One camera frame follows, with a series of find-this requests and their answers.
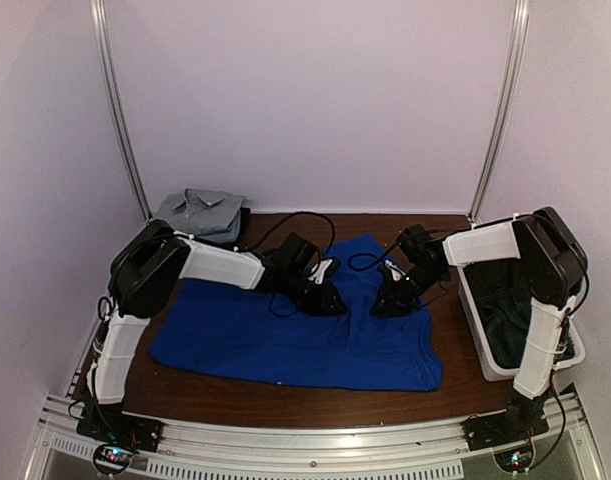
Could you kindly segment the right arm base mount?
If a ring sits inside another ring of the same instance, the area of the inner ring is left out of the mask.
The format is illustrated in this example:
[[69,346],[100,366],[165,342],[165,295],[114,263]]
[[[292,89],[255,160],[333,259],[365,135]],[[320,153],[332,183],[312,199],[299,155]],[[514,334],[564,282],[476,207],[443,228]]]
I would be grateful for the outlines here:
[[548,422],[537,414],[519,419],[506,410],[486,415],[472,415],[461,424],[470,451],[526,442],[531,436],[547,433]]

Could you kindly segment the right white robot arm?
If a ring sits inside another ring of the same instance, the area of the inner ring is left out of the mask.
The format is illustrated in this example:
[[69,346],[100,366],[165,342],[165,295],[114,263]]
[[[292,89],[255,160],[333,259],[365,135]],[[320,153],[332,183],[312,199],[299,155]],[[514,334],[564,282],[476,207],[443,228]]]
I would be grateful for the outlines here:
[[588,259],[579,241],[551,206],[436,238],[420,225],[405,229],[396,246],[411,268],[379,266],[381,286],[372,315],[402,317],[421,307],[427,290],[448,279],[451,269],[510,262],[506,278],[528,301],[528,331],[518,372],[515,404],[498,419],[504,440],[520,440],[536,424],[530,406],[549,393],[556,361],[563,355],[564,331],[589,288]]

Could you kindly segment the blue garment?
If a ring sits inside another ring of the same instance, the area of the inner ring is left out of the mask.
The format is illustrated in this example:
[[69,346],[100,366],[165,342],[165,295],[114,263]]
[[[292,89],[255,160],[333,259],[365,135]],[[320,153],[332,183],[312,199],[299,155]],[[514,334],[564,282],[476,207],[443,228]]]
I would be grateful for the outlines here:
[[370,313],[381,277],[341,267],[345,315],[312,317],[282,295],[201,280],[181,284],[150,348],[173,369],[307,388],[429,392],[443,365],[428,308],[379,319]]

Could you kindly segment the grey polo shirt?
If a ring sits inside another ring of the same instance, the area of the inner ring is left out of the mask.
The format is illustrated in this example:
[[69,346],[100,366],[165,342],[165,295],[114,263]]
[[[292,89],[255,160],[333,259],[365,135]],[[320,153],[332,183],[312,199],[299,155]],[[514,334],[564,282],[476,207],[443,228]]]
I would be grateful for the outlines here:
[[168,195],[155,217],[180,232],[201,238],[225,230],[244,207],[245,196],[221,190],[186,188]]

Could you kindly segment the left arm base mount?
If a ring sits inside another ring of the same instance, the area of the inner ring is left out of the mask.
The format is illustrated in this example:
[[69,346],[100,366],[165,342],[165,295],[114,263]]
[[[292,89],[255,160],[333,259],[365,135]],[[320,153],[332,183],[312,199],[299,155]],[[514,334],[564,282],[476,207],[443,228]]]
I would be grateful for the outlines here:
[[162,430],[159,420],[114,411],[85,411],[76,426],[81,436],[145,452],[157,451]]

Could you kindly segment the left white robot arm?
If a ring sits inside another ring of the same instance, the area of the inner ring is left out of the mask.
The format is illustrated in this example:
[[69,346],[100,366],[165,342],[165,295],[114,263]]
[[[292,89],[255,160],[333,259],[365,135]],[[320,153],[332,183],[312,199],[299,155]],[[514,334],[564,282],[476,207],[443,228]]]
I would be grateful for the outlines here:
[[91,429],[108,444],[129,433],[118,407],[140,338],[152,317],[168,304],[180,279],[195,279],[243,290],[279,294],[310,316],[339,316],[348,308],[331,277],[341,263],[325,258],[291,233],[266,253],[208,243],[175,230],[164,220],[148,223],[110,266],[109,309],[95,343],[83,402],[93,410]]

